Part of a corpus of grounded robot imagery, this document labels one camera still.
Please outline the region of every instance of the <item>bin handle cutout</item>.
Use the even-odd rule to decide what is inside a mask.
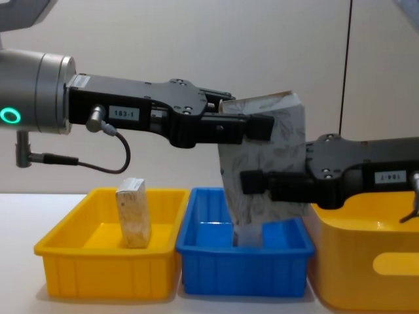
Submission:
[[[419,253],[382,253],[373,268],[380,275],[419,276]]]

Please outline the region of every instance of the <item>gray cylinder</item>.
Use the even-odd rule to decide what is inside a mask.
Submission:
[[[0,50],[0,128],[69,133],[66,85],[75,73],[72,57]]]

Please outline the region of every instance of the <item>white wall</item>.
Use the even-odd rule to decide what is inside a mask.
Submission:
[[[293,89],[307,112],[307,137],[338,131],[348,0],[59,0],[45,21],[2,34],[5,48],[68,54],[83,73],[167,81],[183,77],[236,97]],[[15,136],[0,131],[0,191],[86,192],[127,176],[149,186],[220,185],[215,145],[171,147],[157,135],[123,131],[129,171],[14,166]],[[119,167],[116,139],[75,126],[67,137],[32,134],[33,150]],[[101,159],[93,159],[100,154]]]
[[[419,32],[392,0],[354,0],[342,136],[418,136]]]

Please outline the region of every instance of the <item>yellow plastic bin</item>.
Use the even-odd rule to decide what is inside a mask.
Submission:
[[[419,218],[412,192],[360,194],[338,210],[313,206],[304,219],[316,246],[308,276],[332,307],[418,311]]]
[[[155,300],[168,298],[175,289],[180,272],[175,242],[189,191],[148,189],[150,243],[146,249],[127,249],[116,190],[91,191],[36,244],[49,295]]]

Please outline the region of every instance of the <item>blue plastic bin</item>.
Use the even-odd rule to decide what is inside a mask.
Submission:
[[[263,247],[233,247],[222,188],[192,190],[177,239],[188,294],[301,297],[314,246],[301,219],[263,226]]]

